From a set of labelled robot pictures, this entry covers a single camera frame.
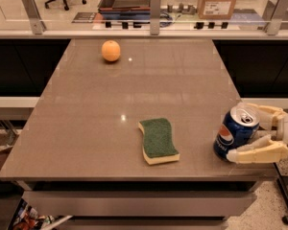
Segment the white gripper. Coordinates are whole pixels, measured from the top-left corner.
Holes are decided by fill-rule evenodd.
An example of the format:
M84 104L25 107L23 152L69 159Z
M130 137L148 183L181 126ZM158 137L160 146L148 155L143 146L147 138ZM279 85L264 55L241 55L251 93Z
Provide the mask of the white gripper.
M244 103L244 106L252 111L261 128L271 130L277 127L276 138L281 141L265 135L250 144L231 149L226 159L236 164L267 164L288 158L288 113L281 107L270 105Z

